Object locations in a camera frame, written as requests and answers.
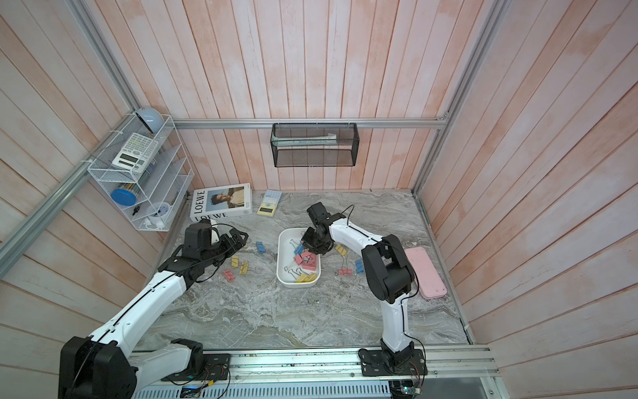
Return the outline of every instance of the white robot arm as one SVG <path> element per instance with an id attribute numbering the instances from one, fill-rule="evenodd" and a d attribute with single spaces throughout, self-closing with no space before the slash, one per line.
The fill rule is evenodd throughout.
<path id="1" fill-rule="evenodd" d="M 381 302 L 385 368 L 390 373 L 401 372 L 416 354 L 412 339 L 405 334 L 408 310 L 402 304 L 415 273 L 399 239 L 392 234 L 381 237 L 370 233 L 341 213 L 331 215 L 321 202 L 308 208 L 308 216 L 315 227 L 308 228 L 302 242 L 310 252 L 323 255 L 339 242 L 362 257 L 368 286 Z"/>
<path id="2" fill-rule="evenodd" d="M 247 240 L 248 235 L 235 228 L 220 236 L 210 220 L 190 225 L 184 233 L 184 245 L 162 263 L 137 296 L 87 338 L 76 336 L 64 345 L 58 398 L 128 399 L 177 372 L 199 376 L 206 364 L 198 342 L 178 339 L 154 352 L 130 356 L 151 324 L 197 281 L 206 267 L 219 267 Z"/>

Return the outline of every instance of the wooden wall panel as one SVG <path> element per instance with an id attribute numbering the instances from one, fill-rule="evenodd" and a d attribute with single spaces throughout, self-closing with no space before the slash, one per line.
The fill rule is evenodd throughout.
<path id="1" fill-rule="evenodd" d="M 64 0 L 1 3 L 0 109 L 6 241 L 129 109 Z M 11 397 L 53 397 L 64 342 L 108 321 L 152 272 L 162 238 L 137 232 L 105 195 L 85 185 L 0 282 L 0 375 Z"/>
<path id="2" fill-rule="evenodd" d="M 435 117 L 493 0 L 87 4 L 136 93 L 174 117 Z M 195 186 L 284 191 L 411 188 L 430 137 L 361 129 L 354 168 L 277 169 L 269 130 L 183 134 Z"/>
<path id="3" fill-rule="evenodd" d="M 421 193 L 513 398 L 635 394 L 637 19 L 514 1 Z"/>

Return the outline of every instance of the white calculator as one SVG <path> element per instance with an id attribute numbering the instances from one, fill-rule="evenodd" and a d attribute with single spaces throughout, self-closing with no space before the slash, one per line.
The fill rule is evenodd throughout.
<path id="1" fill-rule="evenodd" d="M 281 191 L 267 190 L 263 195 L 262 204 L 259 205 L 258 215 L 274 216 L 277 203 L 281 198 Z"/>
<path id="2" fill-rule="evenodd" d="M 112 164 L 119 168 L 141 173 L 148 166 L 148 161 L 155 155 L 159 144 L 160 142 L 150 137 L 133 133 L 117 153 Z"/>

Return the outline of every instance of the white wire shelf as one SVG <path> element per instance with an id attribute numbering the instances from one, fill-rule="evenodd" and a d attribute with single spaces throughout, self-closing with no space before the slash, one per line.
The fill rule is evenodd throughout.
<path id="1" fill-rule="evenodd" d="M 153 158 L 154 167 L 147 167 L 147 170 L 142 172 L 132 172 L 111 164 L 133 133 L 151 136 L 141 120 L 133 117 L 108 145 L 94 156 L 88 168 L 92 177 L 137 230 L 168 231 L 195 175 L 190 161 L 183 154 L 184 151 L 180 152 L 184 144 L 175 130 L 173 119 L 170 115 L 162 116 L 164 124 L 159 132 L 153 135 L 153 140 L 158 142 L 158 152 Z M 175 132 L 178 138 L 174 146 L 170 146 L 167 141 L 172 132 Z M 116 197 L 116 191 L 118 195 L 125 194 L 124 198 Z"/>

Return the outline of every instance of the black mesh basket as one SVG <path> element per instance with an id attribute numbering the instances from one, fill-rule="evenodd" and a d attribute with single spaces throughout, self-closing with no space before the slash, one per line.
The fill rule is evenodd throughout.
<path id="1" fill-rule="evenodd" d="M 275 166 L 354 166 L 359 150 L 355 123 L 275 123 L 271 135 Z"/>

